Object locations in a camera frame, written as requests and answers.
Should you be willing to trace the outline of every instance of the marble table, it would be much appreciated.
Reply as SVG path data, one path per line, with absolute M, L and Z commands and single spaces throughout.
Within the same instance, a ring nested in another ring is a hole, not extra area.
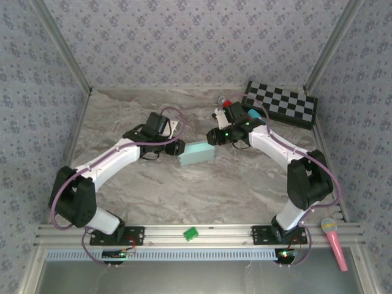
M 136 89 L 93 91 L 77 141 L 72 166 L 83 164 L 113 146 L 123 133 L 144 123 L 151 111 L 167 105 L 186 115 L 185 142 L 206 140 L 217 126 L 211 114 L 219 95 L 232 89 Z M 171 119 L 175 112 L 166 113 Z M 308 130 L 272 122 L 288 141 L 314 149 Z M 97 204 L 127 224 L 269 223 L 285 205 L 286 172 L 261 151 L 218 146 L 211 162 L 180 167 L 177 157 L 138 160 L 109 179 Z M 331 217 L 318 209 L 307 222 Z

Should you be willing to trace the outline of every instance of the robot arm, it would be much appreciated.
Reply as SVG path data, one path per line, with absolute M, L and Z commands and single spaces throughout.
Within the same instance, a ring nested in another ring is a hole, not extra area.
M 58 171 L 51 193 L 49 207 L 60 187 L 78 171 L 88 169 L 73 180 L 61 194 L 56 205 L 56 213 L 67 219 L 72 225 L 89 227 L 106 235 L 121 238 L 124 222 L 112 213 L 97 207 L 96 192 L 109 178 L 126 165 L 143 158 L 147 153 L 166 152 L 169 155 L 180 155 L 184 152 L 185 143 L 176 140 L 167 145 L 138 146 L 133 142 L 162 143 L 172 138 L 178 122 L 170 121 L 158 113 L 151 113 L 146 124 L 126 132 L 113 147 L 95 159 L 75 169 L 68 166 Z
M 292 231 L 297 228 L 306 211 L 331 193 L 333 185 L 331 178 L 319 166 L 298 153 L 289 151 L 273 140 L 271 134 L 295 151 L 308 154 L 326 165 L 324 155 L 319 150 L 309 152 L 299 148 L 272 130 L 268 133 L 265 122 L 258 118 L 249 119 L 239 102 L 215 110 L 213 118 L 217 119 L 219 127 L 207 133 L 210 145 L 224 145 L 242 140 L 263 151 L 287 172 L 288 202 L 272 219 L 272 229 L 278 241 L 291 238 Z

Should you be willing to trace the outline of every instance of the gray wall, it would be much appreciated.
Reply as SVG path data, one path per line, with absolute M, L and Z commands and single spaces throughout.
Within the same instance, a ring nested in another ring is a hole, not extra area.
M 13 293 L 85 96 L 27 0 L 0 5 L 0 293 Z
M 346 0 L 47 0 L 92 87 L 303 85 Z
M 352 221 L 392 293 L 392 3 L 365 1 L 315 87 Z

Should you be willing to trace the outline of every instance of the pink toy microphone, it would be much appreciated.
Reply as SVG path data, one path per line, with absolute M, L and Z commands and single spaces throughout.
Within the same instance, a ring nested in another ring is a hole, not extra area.
M 342 252 L 341 244 L 339 242 L 339 238 L 337 237 L 337 226 L 333 219 L 323 219 L 321 221 L 321 228 L 324 233 L 328 237 L 328 240 L 331 243 L 331 247 L 333 249 L 333 253 L 335 253 L 335 257 L 341 271 L 348 271 L 347 264 L 345 262 L 345 258 Z

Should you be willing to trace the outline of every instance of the black and white checkerboard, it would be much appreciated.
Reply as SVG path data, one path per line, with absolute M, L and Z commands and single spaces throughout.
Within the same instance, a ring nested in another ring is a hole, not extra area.
M 250 81 L 245 97 L 242 101 L 246 110 L 254 109 L 263 113 L 254 99 L 263 103 L 271 119 L 282 123 L 312 129 L 317 109 L 317 98 L 305 94 L 298 94 L 288 90 L 267 86 L 255 81 Z

